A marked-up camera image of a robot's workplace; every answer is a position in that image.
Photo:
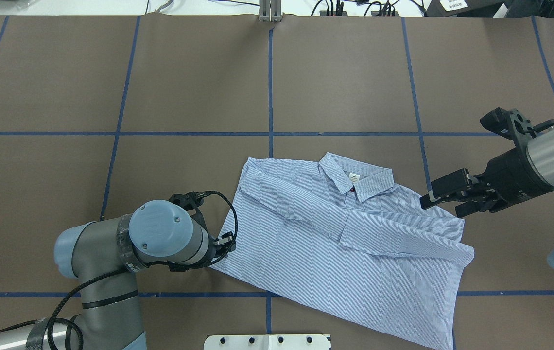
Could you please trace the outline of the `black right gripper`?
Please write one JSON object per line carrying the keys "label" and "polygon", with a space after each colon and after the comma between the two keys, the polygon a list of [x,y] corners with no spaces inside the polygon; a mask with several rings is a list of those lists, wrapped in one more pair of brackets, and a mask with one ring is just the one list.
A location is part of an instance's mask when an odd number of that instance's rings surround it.
{"label": "black right gripper", "polygon": [[431,182],[420,197],[422,209],[443,202],[459,202],[455,215],[464,218],[477,212],[495,213],[554,191],[529,160],[527,149],[510,149],[491,159],[483,173],[472,176],[462,168]]}

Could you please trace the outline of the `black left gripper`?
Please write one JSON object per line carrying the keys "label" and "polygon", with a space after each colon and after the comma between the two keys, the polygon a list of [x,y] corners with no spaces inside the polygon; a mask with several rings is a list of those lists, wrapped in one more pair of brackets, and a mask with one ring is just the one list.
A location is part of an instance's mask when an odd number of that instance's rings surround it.
{"label": "black left gripper", "polygon": [[208,266],[217,255],[233,252],[236,249],[236,239],[236,232],[227,232],[215,239],[208,233],[201,233],[199,238],[191,239],[188,246],[173,255],[170,272],[186,272]]}

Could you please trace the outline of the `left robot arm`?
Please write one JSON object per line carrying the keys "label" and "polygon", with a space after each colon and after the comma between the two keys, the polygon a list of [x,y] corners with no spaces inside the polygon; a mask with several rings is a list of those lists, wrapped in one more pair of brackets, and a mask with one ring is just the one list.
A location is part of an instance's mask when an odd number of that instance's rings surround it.
{"label": "left robot arm", "polygon": [[236,246],[237,229],[213,237],[201,212],[170,201],[69,228],[53,248],[65,277],[77,279],[51,316],[0,330],[0,350],[145,350],[137,272],[186,272],[215,264]]}

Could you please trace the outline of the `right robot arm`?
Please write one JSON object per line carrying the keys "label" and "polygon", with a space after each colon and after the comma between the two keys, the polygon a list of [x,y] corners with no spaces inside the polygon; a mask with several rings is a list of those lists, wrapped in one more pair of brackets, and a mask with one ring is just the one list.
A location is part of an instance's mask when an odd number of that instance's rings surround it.
{"label": "right robot arm", "polygon": [[461,168],[431,182],[419,200],[423,209],[457,202],[455,213],[463,218],[554,192],[554,120],[532,125],[517,109],[496,108],[481,118],[481,126],[512,141],[513,148],[491,159],[483,173]]}

